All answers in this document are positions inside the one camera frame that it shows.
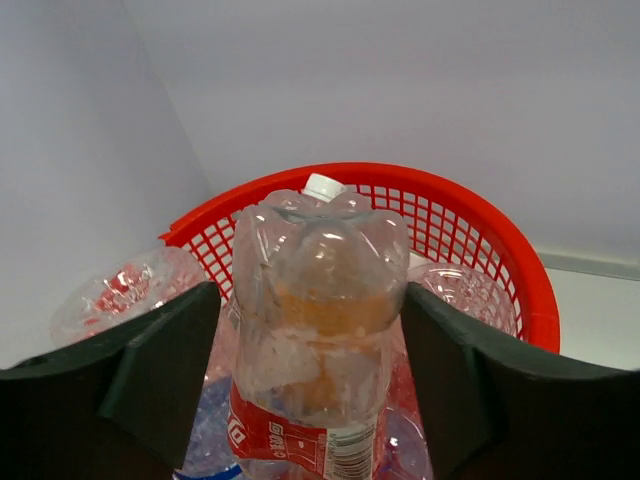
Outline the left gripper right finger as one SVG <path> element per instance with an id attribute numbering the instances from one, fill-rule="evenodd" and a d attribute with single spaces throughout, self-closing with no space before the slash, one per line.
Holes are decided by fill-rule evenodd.
<path id="1" fill-rule="evenodd" d="M 402 329 L 439 479 L 635 479 L 639 375 L 553 354 L 410 284 Z"/>

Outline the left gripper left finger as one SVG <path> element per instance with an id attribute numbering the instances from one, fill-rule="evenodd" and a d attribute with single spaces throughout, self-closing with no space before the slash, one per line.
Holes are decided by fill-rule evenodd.
<path id="1" fill-rule="evenodd" d="M 221 307 L 205 281 L 1 372 L 4 479 L 169 479 L 184 462 Z"/>

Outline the clear unlabelled bottle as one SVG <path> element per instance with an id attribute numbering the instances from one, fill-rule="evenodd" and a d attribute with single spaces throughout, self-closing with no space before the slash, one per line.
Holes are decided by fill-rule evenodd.
<path id="1" fill-rule="evenodd" d="M 189 252 L 159 247 L 100 273 L 76 289 L 50 322 L 53 345 L 62 348 L 163 306 L 207 280 Z"/>

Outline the light blue label bottle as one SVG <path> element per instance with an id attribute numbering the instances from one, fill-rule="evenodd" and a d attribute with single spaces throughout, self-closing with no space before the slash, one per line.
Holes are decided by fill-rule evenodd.
<path id="1" fill-rule="evenodd" d="M 516 311 L 509 295 L 484 273 L 465 265 L 427 263 L 410 269 L 409 280 L 421 284 L 457 310 L 517 336 Z"/>

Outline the red label clear bottle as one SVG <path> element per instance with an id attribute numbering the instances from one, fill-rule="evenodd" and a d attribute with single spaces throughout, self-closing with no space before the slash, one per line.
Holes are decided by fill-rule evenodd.
<path id="1" fill-rule="evenodd" d="M 228 442 L 247 477 L 378 473 L 408 265 L 404 218 L 353 192 L 279 190 L 241 212 Z"/>

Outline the white orange label bottle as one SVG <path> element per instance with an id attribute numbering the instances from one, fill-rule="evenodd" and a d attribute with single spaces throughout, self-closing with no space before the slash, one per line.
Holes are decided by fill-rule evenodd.
<path id="1" fill-rule="evenodd" d="M 302 194 L 314 200 L 328 203 L 344 193 L 347 187 L 324 175 L 312 173 L 302 189 Z"/>

